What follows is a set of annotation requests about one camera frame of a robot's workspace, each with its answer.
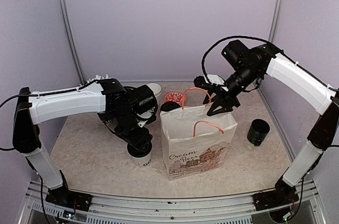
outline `orange rope handle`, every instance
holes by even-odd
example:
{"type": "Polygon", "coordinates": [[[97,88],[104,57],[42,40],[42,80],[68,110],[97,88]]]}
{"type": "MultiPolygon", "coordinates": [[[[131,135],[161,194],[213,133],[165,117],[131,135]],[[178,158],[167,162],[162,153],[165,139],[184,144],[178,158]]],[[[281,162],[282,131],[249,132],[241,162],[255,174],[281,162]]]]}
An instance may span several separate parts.
{"type": "Polygon", "coordinates": [[[190,90],[201,90],[203,92],[205,92],[208,97],[210,98],[210,102],[207,103],[205,106],[207,106],[208,104],[210,104],[212,102],[212,99],[211,99],[211,95],[209,95],[209,93],[205,90],[205,89],[201,89],[201,88],[198,88],[198,87],[191,87],[191,88],[188,88],[185,92],[184,92],[184,96],[182,96],[182,100],[181,100],[181,107],[182,109],[184,109],[184,105],[185,105],[185,99],[187,99],[186,97],[186,92],[187,91],[190,91],[190,90]]]}
{"type": "Polygon", "coordinates": [[[225,133],[225,132],[223,131],[222,128],[216,126],[215,124],[213,124],[213,123],[211,123],[211,122],[207,122],[207,121],[198,121],[198,122],[196,122],[195,125],[194,125],[193,138],[195,138],[195,134],[196,134],[196,130],[197,130],[197,124],[198,124],[199,122],[203,122],[203,123],[212,125],[213,127],[216,127],[218,130],[220,130],[222,134],[225,133]]]}

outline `paper bag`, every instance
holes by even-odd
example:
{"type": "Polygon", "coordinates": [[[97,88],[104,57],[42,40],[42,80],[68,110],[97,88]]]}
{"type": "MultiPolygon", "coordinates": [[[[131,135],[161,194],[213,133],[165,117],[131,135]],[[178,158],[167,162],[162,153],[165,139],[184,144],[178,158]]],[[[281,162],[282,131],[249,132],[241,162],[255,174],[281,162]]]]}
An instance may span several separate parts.
{"type": "Polygon", "coordinates": [[[209,107],[160,113],[163,159],[170,180],[222,165],[238,124],[230,113],[208,117],[209,107]]]}

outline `table surface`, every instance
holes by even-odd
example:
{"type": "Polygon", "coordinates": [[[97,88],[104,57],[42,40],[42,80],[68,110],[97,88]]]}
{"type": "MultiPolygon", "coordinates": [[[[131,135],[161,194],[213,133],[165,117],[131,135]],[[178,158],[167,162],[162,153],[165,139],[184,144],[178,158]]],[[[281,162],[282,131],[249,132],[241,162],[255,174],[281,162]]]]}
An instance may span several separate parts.
{"type": "MultiPolygon", "coordinates": [[[[163,96],[192,83],[159,83],[163,96]]],[[[187,106],[201,104],[204,93],[188,92],[187,106]]],[[[137,167],[127,144],[111,134],[94,114],[68,117],[51,158],[66,176],[70,189],[143,198],[197,198],[258,191],[274,187],[290,164],[286,149],[258,92],[241,93],[232,112],[238,127],[221,168],[177,180],[167,179],[162,159],[160,120],[148,125],[152,140],[151,165],[137,167]],[[259,147],[246,135],[254,119],[266,120],[271,131],[259,147]]]]}

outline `orange object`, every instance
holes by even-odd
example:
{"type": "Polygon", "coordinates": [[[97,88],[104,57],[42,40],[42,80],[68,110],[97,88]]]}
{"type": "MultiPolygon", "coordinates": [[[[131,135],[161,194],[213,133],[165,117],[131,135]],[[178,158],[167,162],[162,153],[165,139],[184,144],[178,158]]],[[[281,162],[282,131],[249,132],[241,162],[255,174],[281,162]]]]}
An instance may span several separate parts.
{"type": "Polygon", "coordinates": [[[174,101],[181,105],[182,98],[185,98],[186,101],[186,96],[182,92],[174,91],[174,92],[169,92],[165,94],[164,97],[164,102],[169,102],[169,101],[174,101]]]}
{"type": "Polygon", "coordinates": [[[203,92],[205,92],[207,95],[208,95],[208,97],[210,98],[210,102],[209,103],[207,103],[205,106],[207,106],[208,104],[210,104],[211,102],[212,102],[212,99],[211,99],[211,96],[209,95],[209,93],[205,90],[205,89],[201,89],[201,88],[198,88],[198,87],[191,87],[191,88],[188,88],[185,92],[184,92],[184,97],[181,99],[181,107],[182,107],[182,109],[184,109],[184,105],[185,105],[185,101],[186,101],[186,92],[187,91],[190,91],[190,90],[200,90],[200,91],[203,91],[203,92]]]}
{"type": "Polygon", "coordinates": [[[196,123],[195,123],[195,125],[194,125],[193,138],[195,138],[195,134],[196,134],[196,130],[197,130],[197,124],[198,124],[199,122],[203,122],[203,123],[206,123],[206,124],[212,125],[213,127],[216,127],[218,130],[220,130],[222,134],[224,134],[224,133],[225,133],[225,132],[223,131],[223,129],[222,129],[222,128],[220,128],[220,127],[216,126],[215,124],[213,124],[213,123],[211,123],[211,122],[207,122],[207,121],[198,121],[198,122],[196,122],[196,123]]]}

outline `mounting plate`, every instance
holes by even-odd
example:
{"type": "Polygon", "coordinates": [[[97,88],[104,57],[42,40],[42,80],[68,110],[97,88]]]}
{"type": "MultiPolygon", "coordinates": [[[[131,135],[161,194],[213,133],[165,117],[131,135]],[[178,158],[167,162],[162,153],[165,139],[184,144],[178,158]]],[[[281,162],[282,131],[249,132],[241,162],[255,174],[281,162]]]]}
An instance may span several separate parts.
{"type": "Polygon", "coordinates": [[[280,207],[282,205],[287,205],[292,203],[292,200],[297,202],[299,200],[297,190],[294,189],[290,194],[288,194],[285,199],[281,202],[276,201],[276,190],[259,192],[253,195],[253,201],[255,209],[257,211],[271,209],[275,207],[280,207]]]}
{"type": "Polygon", "coordinates": [[[62,194],[56,197],[52,194],[47,194],[46,201],[62,207],[88,212],[92,202],[92,196],[86,193],[68,191],[67,199],[62,194]]]}

